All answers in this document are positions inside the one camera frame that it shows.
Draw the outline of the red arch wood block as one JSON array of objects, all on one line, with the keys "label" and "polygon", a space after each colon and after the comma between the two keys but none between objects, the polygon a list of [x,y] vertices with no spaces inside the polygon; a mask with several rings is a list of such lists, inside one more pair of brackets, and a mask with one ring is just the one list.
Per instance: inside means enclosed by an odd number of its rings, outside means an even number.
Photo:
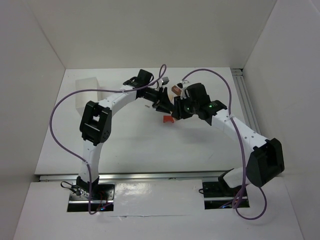
[{"label": "red arch wood block", "polygon": [[164,115],[163,122],[164,123],[174,123],[175,119],[171,115]]}]

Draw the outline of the brown balloon wood block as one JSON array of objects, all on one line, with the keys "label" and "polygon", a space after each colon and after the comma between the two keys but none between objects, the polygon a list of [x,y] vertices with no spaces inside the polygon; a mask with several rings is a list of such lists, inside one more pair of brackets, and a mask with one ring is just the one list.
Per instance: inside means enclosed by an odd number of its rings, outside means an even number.
[{"label": "brown balloon wood block", "polygon": [[172,86],[171,91],[177,96],[180,96],[182,93],[182,89],[177,85]]}]

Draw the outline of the white perforated plastic box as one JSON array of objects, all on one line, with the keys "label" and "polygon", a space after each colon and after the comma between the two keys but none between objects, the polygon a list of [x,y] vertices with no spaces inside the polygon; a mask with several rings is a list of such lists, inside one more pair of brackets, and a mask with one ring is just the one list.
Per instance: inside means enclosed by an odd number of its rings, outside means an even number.
[{"label": "white perforated plastic box", "polygon": [[[77,79],[75,81],[77,91],[85,89],[99,89],[100,85],[96,77]],[[75,95],[75,108],[80,116],[83,115],[87,102],[98,102],[102,100],[102,94],[99,91],[85,91]]]}]

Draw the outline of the natural wood block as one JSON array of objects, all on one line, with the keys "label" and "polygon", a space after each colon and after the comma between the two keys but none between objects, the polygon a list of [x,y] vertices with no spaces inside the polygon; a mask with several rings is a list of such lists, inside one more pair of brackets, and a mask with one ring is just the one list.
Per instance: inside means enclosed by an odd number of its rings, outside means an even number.
[{"label": "natural wood block", "polygon": [[168,98],[169,98],[169,100],[170,100],[171,102],[174,101],[174,96],[173,96],[172,94],[169,94],[169,95],[168,95]]}]

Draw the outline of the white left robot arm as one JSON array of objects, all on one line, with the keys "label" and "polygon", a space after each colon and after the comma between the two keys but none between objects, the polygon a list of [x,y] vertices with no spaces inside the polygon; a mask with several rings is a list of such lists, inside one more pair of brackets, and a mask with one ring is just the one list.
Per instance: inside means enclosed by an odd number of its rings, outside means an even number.
[{"label": "white left robot arm", "polygon": [[80,172],[76,185],[83,191],[97,194],[99,183],[99,161],[104,142],[111,135],[112,118],[127,104],[138,98],[152,102],[152,107],[158,112],[171,113],[174,105],[168,97],[168,77],[161,77],[156,82],[156,88],[149,86],[153,74],[141,69],[137,76],[125,81],[119,92],[113,93],[98,102],[89,101],[85,105],[80,122],[81,137],[84,140]]}]

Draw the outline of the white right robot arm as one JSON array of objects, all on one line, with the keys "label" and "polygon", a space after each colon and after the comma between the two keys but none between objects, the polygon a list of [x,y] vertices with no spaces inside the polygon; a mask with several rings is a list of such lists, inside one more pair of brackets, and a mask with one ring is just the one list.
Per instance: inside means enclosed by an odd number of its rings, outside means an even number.
[{"label": "white right robot arm", "polygon": [[181,120],[197,115],[240,145],[243,166],[223,173],[218,181],[222,188],[237,188],[242,184],[262,187],[285,169],[282,144],[268,139],[230,113],[219,100],[211,100],[201,83],[171,88],[174,111],[172,117]]}]

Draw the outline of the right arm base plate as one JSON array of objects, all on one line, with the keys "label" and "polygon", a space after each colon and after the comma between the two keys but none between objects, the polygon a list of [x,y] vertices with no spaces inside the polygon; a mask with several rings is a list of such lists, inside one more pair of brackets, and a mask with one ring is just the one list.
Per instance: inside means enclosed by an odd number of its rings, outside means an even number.
[{"label": "right arm base plate", "polygon": [[202,188],[198,190],[204,198],[204,209],[231,209],[232,202],[241,189],[241,186],[235,188],[222,188],[217,181],[203,182]]}]

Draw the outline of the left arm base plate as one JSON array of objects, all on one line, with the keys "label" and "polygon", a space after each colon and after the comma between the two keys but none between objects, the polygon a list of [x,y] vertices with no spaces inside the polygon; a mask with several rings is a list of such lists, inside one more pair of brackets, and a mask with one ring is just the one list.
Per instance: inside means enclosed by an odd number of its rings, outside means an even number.
[{"label": "left arm base plate", "polygon": [[[72,184],[69,189],[67,205],[68,213],[84,213],[89,210],[89,193]],[[97,190],[92,194],[90,200],[91,212],[112,212],[114,210],[115,184],[98,184]]]}]

